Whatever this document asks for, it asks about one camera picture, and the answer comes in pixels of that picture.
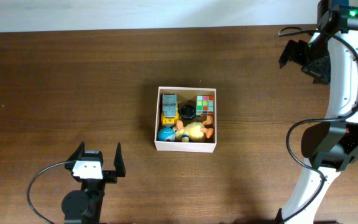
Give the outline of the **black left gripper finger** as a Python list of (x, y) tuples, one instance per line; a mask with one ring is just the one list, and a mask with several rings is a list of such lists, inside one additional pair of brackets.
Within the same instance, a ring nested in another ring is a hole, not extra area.
[(85, 151), (85, 143), (81, 142), (75, 152), (67, 159), (67, 163), (65, 164), (66, 170), (72, 170), (75, 166), (75, 162), (81, 160), (82, 153)]
[(116, 153), (114, 157), (114, 167), (116, 169), (115, 172), (117, 177), (126, 176), (126, 168), (122, 157), (121, 143), (117, 144)]

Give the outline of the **blue ball toy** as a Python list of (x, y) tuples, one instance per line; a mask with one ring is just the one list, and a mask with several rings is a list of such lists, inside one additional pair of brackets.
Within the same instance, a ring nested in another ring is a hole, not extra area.
[(175, 131), (172, 128), (162, 128), (157, 133), (157, 140), (166, 141), (166, 142), (175, 142), (176, 141)]

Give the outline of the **yellow grey toy truck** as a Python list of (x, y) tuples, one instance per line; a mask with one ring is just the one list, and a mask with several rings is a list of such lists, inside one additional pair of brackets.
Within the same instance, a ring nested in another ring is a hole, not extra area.
[(179, 120), (177, 94), (162, 95), (161, 123), (167, 128), (176, 125)]

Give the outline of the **pink cardboard box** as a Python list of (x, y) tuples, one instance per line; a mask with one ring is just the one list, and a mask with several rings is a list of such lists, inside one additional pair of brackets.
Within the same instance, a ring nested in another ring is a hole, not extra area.
[[(206, 117), (193, 119), (183, 119), (180, 115), (180, 108), (183, 105), (192, 105), (196, 109), (196, 97), (198, 95), (214, 96), (214, 114), (212, 115), (214, 123), (209, 126), (214, 128), (214, 134), (210, 139), (206, 139), (204, 142), (166, 142), (158, 141), (157, 133), (166, 128), (161, 123), (162, 114), (162, 95), (163, 94), (177, 94), (178, 113), (179, 120), (183, 121), (186, 126), (194, 121), (203, 122)], [(155, 116), (155, 131), (154, 131), (154, 143), (156, 150), (158, 151), (177, 151), (177, 152), (209, 152), (212, 153), (217, 145), (217, 114), (216, 114), (216, 89), (215, 88), (190, 88), (190, 87), (173, 87), (173, 86), (160, 86), (157, 94), (157, 109)]]

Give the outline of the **yellow plush duck toy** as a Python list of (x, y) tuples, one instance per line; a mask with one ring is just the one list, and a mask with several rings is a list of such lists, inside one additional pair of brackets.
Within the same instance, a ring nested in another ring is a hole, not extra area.
[(204, 142), (214, 134), (214, 128), (209, 127), (213, 123), (214, 119), (211, 115), (208, 115), (203, 122), (194, 121), (186, 126), (183, 121), (178, 120), (173, 127), (175, 139), (179, 142)]

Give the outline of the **black round cap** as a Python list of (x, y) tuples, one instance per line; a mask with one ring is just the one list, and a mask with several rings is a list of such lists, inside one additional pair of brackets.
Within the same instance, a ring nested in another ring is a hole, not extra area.
[(193, 119), (196, 116), (196, 109), (192, 105), (183, 105), (180, 108), (180, 115), (183, 119)]

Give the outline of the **colourful puzzle cube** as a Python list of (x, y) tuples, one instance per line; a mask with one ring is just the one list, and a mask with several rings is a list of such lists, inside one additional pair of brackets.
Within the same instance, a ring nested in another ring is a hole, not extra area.
[(202, 118), (214, 114), (214, 96), (198, 95), (196, 97), (196, 117)]

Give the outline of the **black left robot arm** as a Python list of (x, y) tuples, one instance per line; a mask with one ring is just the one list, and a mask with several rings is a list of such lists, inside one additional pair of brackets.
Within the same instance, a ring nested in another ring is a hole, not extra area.
[(81, 184), (81, 189), (67, 193), (62, 200), (65, 223), (99, 223), (106, 184), (115, 184), (119, 177), (126, 176), (120, 144), (114, 157), (115, 169), (104, 170), (103, 163), (103, 153), (86, 150), (84, 142), (67, 159), (65, 169)]

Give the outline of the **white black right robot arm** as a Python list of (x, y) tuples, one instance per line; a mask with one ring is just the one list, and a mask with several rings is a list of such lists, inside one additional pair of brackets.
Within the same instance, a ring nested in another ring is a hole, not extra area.
[(300, 178), (276, 223), (313, 223), (329, 187), (358, 160), (358, 7), (320, 0), (317, 17), (310, 41), (290, 40), (278, 61), (297, 63), (330, 92), (326, 116), (305, 121)]

